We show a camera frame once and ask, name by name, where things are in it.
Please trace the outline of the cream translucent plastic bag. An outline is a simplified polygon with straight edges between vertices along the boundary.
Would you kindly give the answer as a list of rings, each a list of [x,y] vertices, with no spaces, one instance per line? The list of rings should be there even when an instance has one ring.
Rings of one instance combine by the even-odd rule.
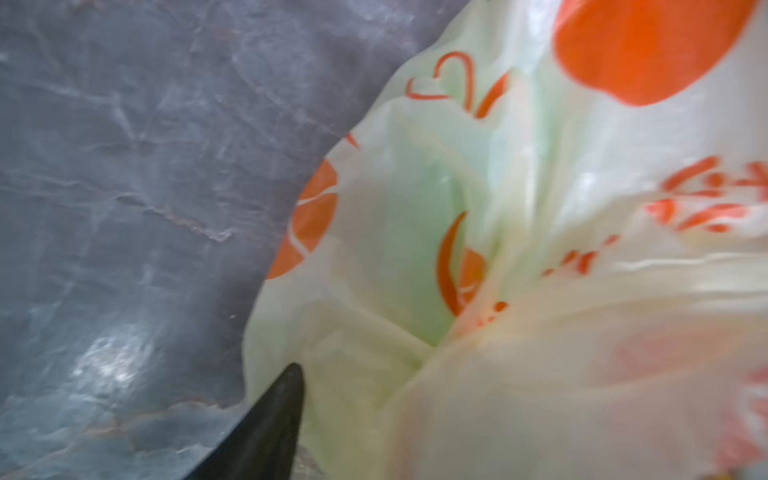
[[[468,3],[296,202],[291,363],[332,479],[765,478],[766,3]]]

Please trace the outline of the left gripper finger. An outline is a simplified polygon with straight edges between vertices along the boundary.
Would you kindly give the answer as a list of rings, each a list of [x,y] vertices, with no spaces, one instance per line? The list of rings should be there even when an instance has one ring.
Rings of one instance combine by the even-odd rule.
[[[187,480],[288,480],[305,400],[301,366],[288,365]]]

